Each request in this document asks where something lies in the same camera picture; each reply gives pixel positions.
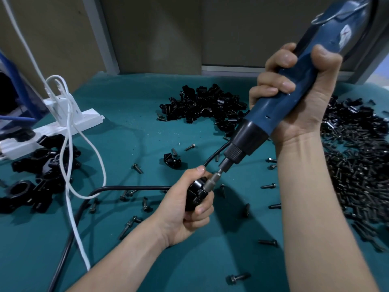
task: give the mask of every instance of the person's right hand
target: person's right hand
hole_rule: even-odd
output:
[[[284,93],[294,91],[296,85],[275,73],[275,70],[279,67],[291,68],[296,64],[297,56],[292,53],[295,48],[295,43],[285,44],[266,62],[266,71],[260,73],[257,78],[258,86],[250,89],[250,109],[260,97],[274,96],[279,90]],[[314,66],[319,70],[316,82],[295,109],[273,131],[271,138],[275,144],[320,130],[324,112],[335,88],[342,56],[316,45],[311,57]]]

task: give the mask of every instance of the black cable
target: black cable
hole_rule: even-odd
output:
[[[93,190],[89,194],[89,196],[93,196],[97,193],[101,193],[102,191],[110,191],[110,190],[119,190],[119,191],[121,191],[121,190],[169,190],[169,188],[170,188],[170,186],[159,186],[159,185],[155,185],[155,186],[154,185],[149,185],[149,186],[127,186],[127,185],[103,186],[103,187],[96,188],[95,190]],[[80,219],[81,219],[81,216],[88,205],[88,202],[89,202],[89,200],[84,200],[82,202],[80,208],[78,209],[77,213],[74,215],[74,220],[75,220],[76,226],[78,226]],[[58,283],[58,279],[61,275],[63,266],[65,265],[65,261],[69,255],[70,250],[71,250],[73,240],[74,240],[74,233],[73,233],[73,231],[70,231],[68,239],[66,241],[65,249],[62,252],[60,262],[57,266],[57,269],[56,269],[55,274],[51,280],[51,283],[50,283],[50,286],[49,286],[47,292],[53,292],[55,290],[56,285]]]
[[[226,142],[221,148],[219,148],[216,152],[214,152],[211,157],[208,158],[208,160],[204,163],[204,166],[206,167],[212,160],[214,157],[216,157],[218,154],[220,154],[222,151],[224,151],[226,149],[226,147],[228,147],[230,145],[230,141]]]

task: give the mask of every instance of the pile of black metal parts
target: pile of black metal parts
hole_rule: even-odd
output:
[[[167,121],[186,118],[187,123],[193,123],[199,117],[213,117],[226,137],[232,136],[237,124],[249,112],[243,112],[247,104],[241,102],[238,95],[224,93],[216,84],[209,89],[200,86],[196,92],[185,85],[179,95],[181,100],[170,97],[171,103],[159,106],[162,113],[166,114]]]
[[[374,237],[389,230],[388,119],[378,117],[362,98],[328,104],[321,136],[329,174],[346,218],[364,241],[382,252]]]
[[[31,181],[18,181],[9,186],[6,196],[0,198],[0,213],[11,213],[16,208],[26,205],[32,206],[34,212],[44,213],[52,202],[52,196],[65,190],[65,180],[60,170],[60,150],[65,140],[63,135],[51,137],[42,136],[38,144],[44,148],[37,149],[29,157],[12,163],[15,172],[30,172],[36,174],[35,185]],[[72,170],[80,168],[81,163],[75,160],[81,152],[73,146]],[[68,169],[69,147],[64,152],[64,167]]]

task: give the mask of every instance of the green work surface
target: green work surface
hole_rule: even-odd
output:
[[[183,85],[192,88],[220,85],[222,90],[239,94],[247,101],[255,78],[201,77],[182,75],[135,74],[106,76],[99,74],[74,93],[81,110],[96,109],[105,116],[103,124],[85,131],[85,135],[100,151],[107,170],[107,185],[172,185],[182,170],[203,164],[225,140],[209,118],[199,118],[193,124],[185,120],[157,121],[161,103],[179,98]],[[389,92],[374,85],[340,84],[337,94],[366,100],[374,99],[376,107],[388,107]],[[53,121],[51,116],[40,124]],[[187,152],[184,149],[195,143]],[[97,157],[80,137],[74,144],[82,155],[81,169],[74,171],[73,186],[82,195],[102,185]],[[182,168],[168,168],[163,154],[175,148],[182,158]],[[277,183],[277,170],[270,171],[265,162],[275,157],[272,142],[265,142],[253,155],[231,167],[222,176],[226,199],[216,190],[215,212],[211,222],[188,240],[166,249],[146,276],[139,291],[288,291],[285,272],[281,210],[269,210],[279,203],[279,189],[261,190],[260,186]],[[131,169],[138,163],[143,174]],[[212,161],[209,171],[218,163]],[[0,178],[8,184],[34,175],[16,173],[11,162],[0,166]],[[91,264],[97,263],[118,243],[118,235],[133,216],[147,218],[142,211],[142,198],[147,196],[156,209],[163,198],[159,191],[140,191],[128,202],[119,201],[121,192],[104,192],[97,212],[85,211],[79,232]],[[76,211],[81,200],[72,197]],[[244,205],[250,203],[250,218],[242,218]],[[45,291],[55,272],[65,241],[71,230],[65,197],[58,194],[45,214],[31,213],[23,206],[12,214],[0,215],[0,291]],[[389,247],[389,235],[382,232],[380,244]],[[280,247],[258,245],[258,239],[276,239]],[[389,254],[378,254],[369,243],[358,244],[382,291],[389,290]],[[226,277],[250,272],[252,277],[229,286]],[[73,245],[59,280],[57,291],[64,291],[85,274],[85,265]]]

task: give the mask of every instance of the white cable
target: white cable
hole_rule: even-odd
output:
[[[50,86],[48,84],[48,82],[51,79],[54,78],[56,80],[56,83],[58,83],[59,91],[68,100],[68,117],[67,117],[67,121],[66,121],[66,135],[65,135],[65,140],[63,142],[63,145],[62,145],[61,151],[60,151],[60,169],[61,169],[61,174],[62,174],[62,176],[63,176],[63,178],[65,180],[66,205],[67,205],[67,208],[68,208],[69,219],[71,221],[71,226],[72,226],[72,229],[73,229],[74,237],[75,237],[75,239],[77,241],[77,244],[78,244],[78,247],[79,247],[82,259],[85,262],[86,269],[90,270],[91,265],[90,265],[90,262],[89,262],[89,259],[88,259],[87,255],[85,253],[84,246],[82,244],[80,235],[79,235],[78,230],[77,230],[77,226],[75,224],[73,210],[72,210],[72,205],[71,205],[70,196],[69,196],[69,190],[75,196],[77,196],[77,197],[79,197],[81,199],[93,199],[96,196],[100,195],[100,193],[97,193],[96,195],[93,195],[93,196],[81,196],[71,186],[70,175],[71,175],[72,166],[73,166],[73,139],[72,139],[72,132],[71,132],[72,126],[76,129],[76,131],[85,139],[85,141],[95,151],[95,153],[96,153],[96,155],[97,155],[97,157],[99,159],[102,172],[103,172],[103,186],[105,186],[106,183],[107,183],[107,174],[105,172],[105,167],[104,167],[104,164],[103,164],[103,160],[102,160],[102,158],[100,156],[100,153],[96,149],[96,147],[92,144],[92,142],[90,142],[90,140],[81,131],[78,130],[77,126],[73,122],[74,110],[73,110],[73,107],[72,107],[72,101],[70,99],[70,95],[71,94],[69,93],[69,89],[68,89],[68,86],[66,84],[65,79],[62,78],[59,75],[52,75],[52,76],[48,77],[46,80],[44,79],[44,77],[43,77],[43,75],[41,73],[41,70],[39,69],[39,67],[38,67],[38,65],[37,65],[37,63],[35,61],[35,58],[32,55],[32,52],[31,52],[30,48],[28,47],[28,45],[27,45],[27,43],[26,43],[26,41],[25,41],[25,39],[24,39],[24,37],[23,37],[23,35],[22,35],[18,25],[17,25],[16,19],[15,19],[14,15],[12,13],[12,10],[11,10],[11,8],[9,6],[8,0],[2,0],[2,1],[3,1],[4,7],[5,7],[6,11],[7,11],[9,19],[11,20],[11,23],[12,23],[12,25],[13,25],[16,33],[17,33],[17,35],[19,36],[19,38],[20,38],[24,48],[26,49],[27,54],[28,54],[32,64],[33,64],[36,72],[38,73],[39,78],[41,79],[41,81],[43,82],[43,84],[44,84],[44,86],[46,88],[47,94],[49,95],[49,97],[52,100],[56,101],[58,103],[58,105],[60,106],[60,108],[61,108],[61,105],[59,104],[59,101],[58,101],[57,97],[55,96],[54,92],[51,90],[51,88],[50,88]],[[68,171],[65,172],[65,167],[63,165],[63,155],[64,155],[65,148],[66,148],[66,145],[67,145],[68,142],[69,142],[69,162],[68,162]]]

